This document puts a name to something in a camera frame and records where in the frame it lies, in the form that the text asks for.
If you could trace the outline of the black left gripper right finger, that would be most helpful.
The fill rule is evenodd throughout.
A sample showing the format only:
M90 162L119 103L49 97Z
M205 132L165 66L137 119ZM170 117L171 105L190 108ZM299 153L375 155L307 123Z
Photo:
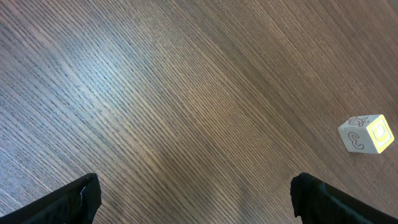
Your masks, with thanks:
M292 179L290 196L294 215L303 224L397 224L397 218L305 172Z

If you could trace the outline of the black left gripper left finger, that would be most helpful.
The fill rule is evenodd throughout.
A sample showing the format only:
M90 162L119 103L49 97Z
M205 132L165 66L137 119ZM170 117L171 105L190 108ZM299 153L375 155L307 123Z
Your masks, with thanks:
M98 176L89 173L1 217L1 223L93 223L101 206Z

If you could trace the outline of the plain yellowish wooden block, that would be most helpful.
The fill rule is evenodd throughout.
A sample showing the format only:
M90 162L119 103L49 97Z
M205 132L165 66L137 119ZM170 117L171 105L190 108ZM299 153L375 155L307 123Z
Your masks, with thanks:
M383 114L352 116L338 127L348 152L380 154L394 141Z

